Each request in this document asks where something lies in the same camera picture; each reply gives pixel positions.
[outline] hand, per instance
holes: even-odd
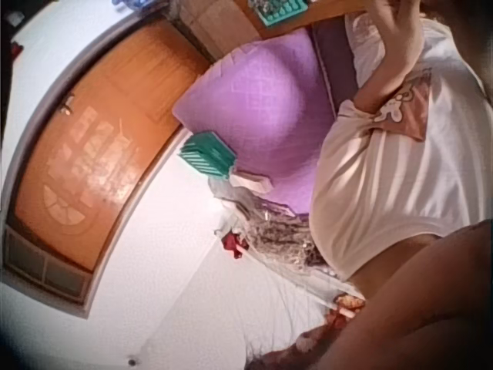
[[[366,0],[370,17],[385,46],[385,68],[407,75],[423,50],[420,0]]]

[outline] wooden door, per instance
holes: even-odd
[[[165,21],[119,43],[73,89],[72,114],[56,113],[42,132],[15,201],[22,227],[94,271],[132,192],[178,129],[174,102],[207,67]]]

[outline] white wall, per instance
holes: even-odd
[[[213,231],[228,217],[206,177],[175,152],[117,242],[88,320],[2,284],[2,325],[29,354],[124,365],[158,328],[216,241]]]
[[[51,84],[87,45],[131,13],[111,0],[61,0],[47,5],[15,35],[24,50],[14,61],[0,189],[25,125]]]
[[[240,370],[247,352],[286,348],[326,308],[263,265],[207,255],[138,357],[142,370]]]

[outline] cartoon print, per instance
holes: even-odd
[[[399,123],[402,121],[403,115],[401,112],[401,105],[403,102],[409,102],[414,98],[412,91],[406,91],[398,93],[394,98],[390,99],[380,108],[380,115],[374,118],[374,122],[382,122],[387,119],[387,115],[390,114],[394,122]]]

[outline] purple pillow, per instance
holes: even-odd
[[[212,130],[238,170],[270,178],[263,198],[310,209],[320,148],[334,111],[306,29],[239,47],[180,98],[173,114],[190,131]]]

